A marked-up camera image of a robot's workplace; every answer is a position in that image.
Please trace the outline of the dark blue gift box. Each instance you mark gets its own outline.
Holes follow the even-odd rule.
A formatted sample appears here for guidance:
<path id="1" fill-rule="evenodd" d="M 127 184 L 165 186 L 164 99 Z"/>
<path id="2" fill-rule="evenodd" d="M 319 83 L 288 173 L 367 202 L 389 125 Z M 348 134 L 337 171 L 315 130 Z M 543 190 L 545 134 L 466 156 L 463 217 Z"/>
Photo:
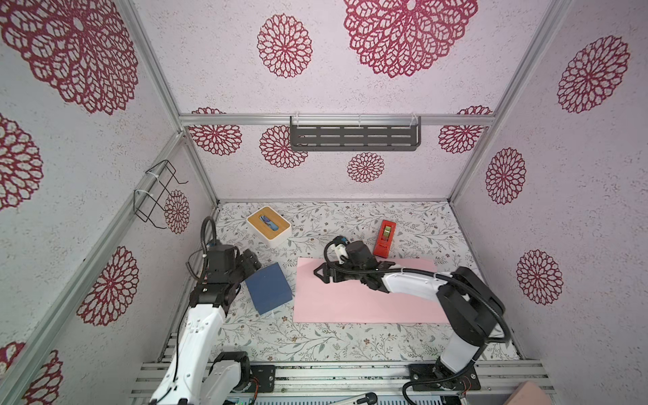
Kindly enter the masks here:
<path id="1" fill-rule="evenodd" d="M 259 315 L 272 312 L 293 300 L 293 292 L 278 263 L 273 263 L 253 273 L 246 287 Z"/>

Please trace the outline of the pink wrapping paper sheet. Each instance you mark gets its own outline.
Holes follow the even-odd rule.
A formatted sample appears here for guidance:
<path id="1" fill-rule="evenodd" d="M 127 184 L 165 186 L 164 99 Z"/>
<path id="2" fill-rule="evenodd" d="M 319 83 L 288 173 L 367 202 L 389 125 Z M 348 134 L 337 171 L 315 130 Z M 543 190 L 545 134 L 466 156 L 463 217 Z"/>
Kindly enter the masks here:
<path id="1" fill-rule="evenodd" d="M 406 294 L 369 289 L 358 280 L 323 283 L 314 270 L 324 261 L 299 258 L 295 270 L 295 323 L 447 324 L 441 305 Z"/>

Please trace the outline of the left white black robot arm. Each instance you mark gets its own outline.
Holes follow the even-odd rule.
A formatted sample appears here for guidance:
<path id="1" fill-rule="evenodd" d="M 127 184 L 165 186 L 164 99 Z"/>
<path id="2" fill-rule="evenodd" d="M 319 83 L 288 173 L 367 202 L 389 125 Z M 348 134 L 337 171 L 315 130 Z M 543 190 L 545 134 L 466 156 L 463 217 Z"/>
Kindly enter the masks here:
<path id="1" fill-rule="evenodd" d="M 209 366 L 214 339 L 224 325 L 243 282 L 261 268 L 249 249 L 212 244 L 202 250 L 202 270 L 190 293 L 185 327 L 151 404 L 224 404 L 231 392 L 247 388 L 250 361 L 245 352 L 225 352 Z"/>

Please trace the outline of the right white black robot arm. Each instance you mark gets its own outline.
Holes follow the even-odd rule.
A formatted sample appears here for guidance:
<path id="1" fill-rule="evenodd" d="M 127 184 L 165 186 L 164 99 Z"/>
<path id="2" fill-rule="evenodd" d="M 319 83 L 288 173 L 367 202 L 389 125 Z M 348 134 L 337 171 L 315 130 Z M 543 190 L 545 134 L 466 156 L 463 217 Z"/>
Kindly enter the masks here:
<path id="1" fill-rule="evenodd" d="M 470 268 L 451 273 L 408 268 L 379 260 L 363 241 L 339 236 L 324 248 L 324 263 L 313 270 L 323 283 L 358 280 L 371 290 L 405 294 L 440 304 L 453 334 L 435 362 L 433 380 L 440 384 L 469 373 L 491 344 L 509 344 L 506 307 Z"/>

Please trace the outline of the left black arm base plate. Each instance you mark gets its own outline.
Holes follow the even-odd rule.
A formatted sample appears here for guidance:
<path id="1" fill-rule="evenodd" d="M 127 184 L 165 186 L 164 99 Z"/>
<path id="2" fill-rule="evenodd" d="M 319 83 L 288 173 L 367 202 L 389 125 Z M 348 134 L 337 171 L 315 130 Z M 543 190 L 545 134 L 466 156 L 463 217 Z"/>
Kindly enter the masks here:
<path id="1" fill-rule="evenodd" d="M 277 368 L 274 364 L 245 366 L 242 370 L 241 387 L 238 393 L 273 393 Z"/>

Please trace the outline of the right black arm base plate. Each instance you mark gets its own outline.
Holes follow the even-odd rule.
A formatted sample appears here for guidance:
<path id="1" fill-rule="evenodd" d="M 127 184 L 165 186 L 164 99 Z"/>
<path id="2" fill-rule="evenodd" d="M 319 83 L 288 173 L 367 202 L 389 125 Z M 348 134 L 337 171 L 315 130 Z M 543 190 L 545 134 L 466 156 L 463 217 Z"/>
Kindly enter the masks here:
<path id="1" fill-rule="evenodd" d="M 471 363 L 460 371 L 451 371 L 443 364 L 409 364 L 408 373 L 415 392 L 425 391 L 479 391 L 479 381 L 475 364 Z"/>

